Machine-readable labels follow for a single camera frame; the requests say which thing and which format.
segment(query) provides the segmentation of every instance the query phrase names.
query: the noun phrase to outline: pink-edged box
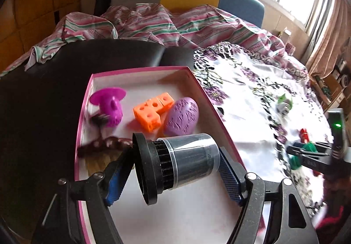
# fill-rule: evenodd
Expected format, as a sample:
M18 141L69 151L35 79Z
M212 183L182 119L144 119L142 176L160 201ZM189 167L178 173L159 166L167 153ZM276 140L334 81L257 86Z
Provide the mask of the pink-edged box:
M160 66L117 70L93 74L84 96L76 142L75 180L88 178L84 158L77 157L77 148L98 136L89 117L98 107L89 97L102 88L121 87L127 91L121 101L123 118L115 128L104 128L102 135L131 138L133 132L143 132L155 140L160 131L147 133L135 120L133 107L151 97L168 92L174 100L193 98L199 106L199 121L194 133L210 134L218 146L224 146L234 160L241 158L216 109L206 96L192 71L185 66ZM147 206L140 192L133 169L120 199L110 208L117 230L125 244L143 243L226 243L240 214L219 173L211 174L192 184L167 190L159 195L155 205ZM87 244L95 243L85 202L79 202L80 218Z

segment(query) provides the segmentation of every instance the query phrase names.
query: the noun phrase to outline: clear plastic container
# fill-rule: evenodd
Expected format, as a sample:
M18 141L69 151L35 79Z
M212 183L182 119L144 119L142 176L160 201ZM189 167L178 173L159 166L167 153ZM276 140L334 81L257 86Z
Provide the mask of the clear plastic container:
M206 133L157 140L163 140L171 156L174 172L172 189L206 177L219 168L218 146Z

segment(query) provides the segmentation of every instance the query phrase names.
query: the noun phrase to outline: window sill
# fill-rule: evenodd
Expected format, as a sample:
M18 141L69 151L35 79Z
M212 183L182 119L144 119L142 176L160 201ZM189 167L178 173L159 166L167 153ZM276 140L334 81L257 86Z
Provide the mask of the window sill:
M285 10L278 2L274 0L259 0L263 4L267 4L270 7L274 8L288 19L290 19L296 26L298 26L301 30L306 31L306 26L299 20L297 20L294 16L292 16L287 10Z

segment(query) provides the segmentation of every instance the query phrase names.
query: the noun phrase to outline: striped blanket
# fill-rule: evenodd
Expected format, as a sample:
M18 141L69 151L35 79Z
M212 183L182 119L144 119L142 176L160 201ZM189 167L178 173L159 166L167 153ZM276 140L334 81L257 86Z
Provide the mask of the striped blanket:
M206 48L222 41L240 45L262 58L269 57L279 68L304 78L306 68L285 52L282 41L266 30L210 5L172 14L156 3L137 4L134 8L110 7L101 17L74 12L57 24L52 35L33 46L4 72L15 69L29 58L25 70L35 63L45 63L65 44L97 38L138 39L166 47Z

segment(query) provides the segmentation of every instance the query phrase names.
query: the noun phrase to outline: purple toy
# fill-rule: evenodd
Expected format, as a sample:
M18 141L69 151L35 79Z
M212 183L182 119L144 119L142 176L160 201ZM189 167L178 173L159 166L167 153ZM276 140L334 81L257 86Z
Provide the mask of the purple toy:
M99 106L101 114L108 116L106 126L115 127L122 120L123 113L119 101L124 99L125 96L126 91L122 88L103 88L93 93L89 101Z
M177 100L168 111L163 133L166 136L192 134L199 119L199 107L190 97Z

